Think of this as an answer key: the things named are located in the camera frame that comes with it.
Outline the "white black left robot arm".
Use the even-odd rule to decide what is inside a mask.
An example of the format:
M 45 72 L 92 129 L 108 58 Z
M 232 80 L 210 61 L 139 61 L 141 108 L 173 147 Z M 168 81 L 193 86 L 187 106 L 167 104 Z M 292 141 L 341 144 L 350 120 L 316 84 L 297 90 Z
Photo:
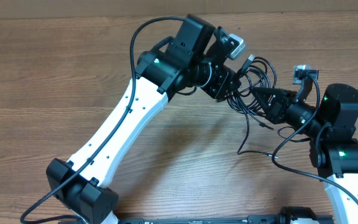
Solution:
M 199 17 L 181 20 L 176 36 L 131 60 L 132 78 L 119 103 L 92 138 L 66 161 L 54 159 L 46 175 L 54 196 L 77 223 L 117 223 L 117 193 L 109 185 L 121 160 L 147 123 L 187 87 L 221 99 L 233 83 L 225 66 L 245 42 Z

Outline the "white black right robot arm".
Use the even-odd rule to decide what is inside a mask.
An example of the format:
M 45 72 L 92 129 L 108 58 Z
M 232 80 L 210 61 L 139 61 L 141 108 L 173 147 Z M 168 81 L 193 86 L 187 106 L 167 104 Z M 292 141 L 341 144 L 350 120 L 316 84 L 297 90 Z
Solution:
M 254 88 L 252 94 L 273 124 L 287 123 L 308 136 L 310 160 L 338 223 L 358 223 L 358 90 L 342 84 L 327 86 L 316 106 L 297 99 L 295 91 Z

